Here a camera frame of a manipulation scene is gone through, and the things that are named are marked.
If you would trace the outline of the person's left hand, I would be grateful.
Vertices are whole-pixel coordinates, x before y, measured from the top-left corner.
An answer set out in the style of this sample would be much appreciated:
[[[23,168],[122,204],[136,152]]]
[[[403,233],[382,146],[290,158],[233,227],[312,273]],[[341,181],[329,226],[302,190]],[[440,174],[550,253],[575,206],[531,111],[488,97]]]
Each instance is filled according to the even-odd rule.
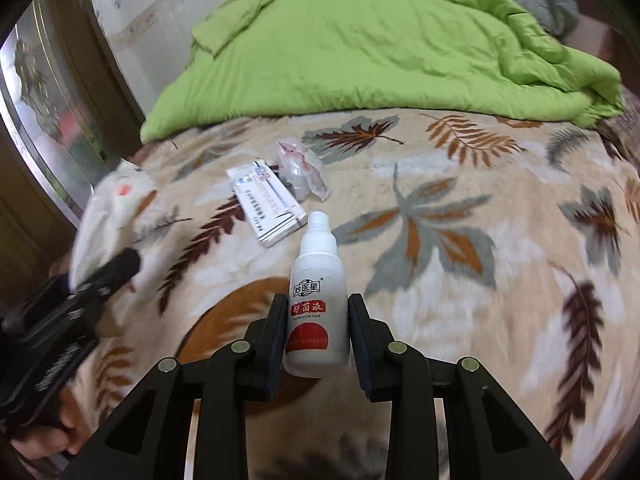
[[[26,460],[39,460],[56,453],[77,454],[92,435],[80,406],[70,388],[58,395],[58,426],[33,426],[11,440],[16,452]]]

